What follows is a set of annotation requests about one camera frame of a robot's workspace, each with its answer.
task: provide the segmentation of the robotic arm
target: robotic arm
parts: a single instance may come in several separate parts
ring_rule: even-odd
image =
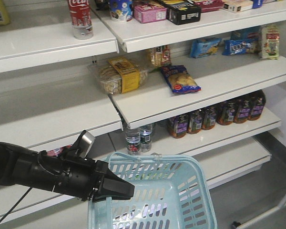
[[[0,185],[20,184],[93,201],[133,197],[134,185],[117,177],[108,163],[87,157],[93,140],[83,131],[56,157],[0,142]]]

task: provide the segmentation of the black box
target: black box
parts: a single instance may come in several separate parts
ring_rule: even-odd
[[[176,25],[200,21],[201,8],[182,0],[158,0],[167,8],[166,19]]]

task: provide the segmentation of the sauce bottle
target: sauce bottle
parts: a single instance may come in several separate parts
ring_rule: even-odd
[[[215,126],[217,118],[217,108],[216,105],[207,106],[203,109],[204,120],[202,122],[203,130],[210,130]]]
[[[174,138],[181,138],[186,135],[188,114],[181,114],[167,120],[167,130]]]
[[[235,123],[244,123],[248,120],[250,112],[250,99],[248,95],[243,95],[235,98],[236,102],[236,114],[234,116]]]
[[[266,96],[262,90],[252,92],[249,94],[250,97],[250,113],[248,120],[254,121],[258,119],[263,111],[263,108],[266,104]]]
[[[189,112],[187,132],[189,134],[197,134],[199,131],[201,131],[203,119],[204,113],[201,109]]]
[[[230,125],[236,114],[235,100],[228,100],[219,103],[217,122],[220,125]]]

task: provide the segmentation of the pink box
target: pink box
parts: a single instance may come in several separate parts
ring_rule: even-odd
[[[166,8],[158,2],[138,3],[134,7],[134,18],[140,23],[163,21],[166,19]]]

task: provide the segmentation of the water bottle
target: water bottle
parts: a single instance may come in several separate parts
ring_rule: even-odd
[[[127,144],[127,151],[131,155],[139,154],[141,143],[140,143],[140,129],[130,129],[126,127],[125,129],[125,139]]]
[[[152,147],[153,124],[140,126],[141,151],[148,152]]]

